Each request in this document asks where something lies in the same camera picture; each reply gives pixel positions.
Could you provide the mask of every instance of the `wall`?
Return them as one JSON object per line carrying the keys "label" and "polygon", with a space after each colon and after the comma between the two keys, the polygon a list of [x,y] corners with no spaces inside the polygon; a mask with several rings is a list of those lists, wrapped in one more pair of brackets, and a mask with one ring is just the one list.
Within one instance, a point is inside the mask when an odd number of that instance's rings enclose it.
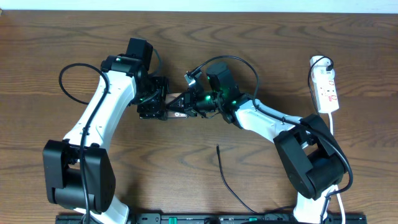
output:
{"label": "wall", "polygon": [[2,9],[398,13],[398,0],[0,0]]}

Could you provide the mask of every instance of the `power strip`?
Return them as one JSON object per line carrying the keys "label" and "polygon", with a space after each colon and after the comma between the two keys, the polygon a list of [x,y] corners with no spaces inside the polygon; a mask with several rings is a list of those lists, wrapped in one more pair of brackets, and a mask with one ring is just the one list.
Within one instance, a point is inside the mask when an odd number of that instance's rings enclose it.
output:
{"label": "power strip", "polygon": [[[320,58],[322,56],[319,55],[312,57],[310,65],[312,66]],[[327,71],[326,68],[329,65],[331,65],[331,61],[323,58],[313,66],[311,71],[319,113],[331,113],[339,108],[335,85],[335,70]]]}

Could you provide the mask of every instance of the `wooden table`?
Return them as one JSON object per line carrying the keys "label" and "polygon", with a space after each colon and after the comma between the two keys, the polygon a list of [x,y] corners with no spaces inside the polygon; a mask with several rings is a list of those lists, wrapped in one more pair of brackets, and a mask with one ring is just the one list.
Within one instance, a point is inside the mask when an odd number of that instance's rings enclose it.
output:
{"label": "wooden table", "polygon": [[[42,149],[61,140],[84,105],[67,98],[58,73],[75,62],[99,67],[123,53],[130,37],[147,39],[164,60],[173,92],[183,74],[210,57],[248,60],[260,75],[258,98],[287,114],[314,112],[309,59],[333,58],[340,109],[335,135],[354,172],[342,195],[347,212],[369,223],[398,219],[398,16],[365,14],[5,11],[0,17],[0,223],[53,223],[68,212],[48,203]],[[242,91],[255,78],[228,60]],[[157,65],[153,59],[152,69]],[[98,75],[73,68],[65,86],[90,100]],[[230,186],[254,210],[295,203],[274,145],[222,117],[140,120],[123,114],[110,150],[116,195],[126,204],[165,213],[246,209],[220,179],[215,145]],[[341,183],[345,185],[347,177]],[[333,199],[330,209],[339,212]]]}

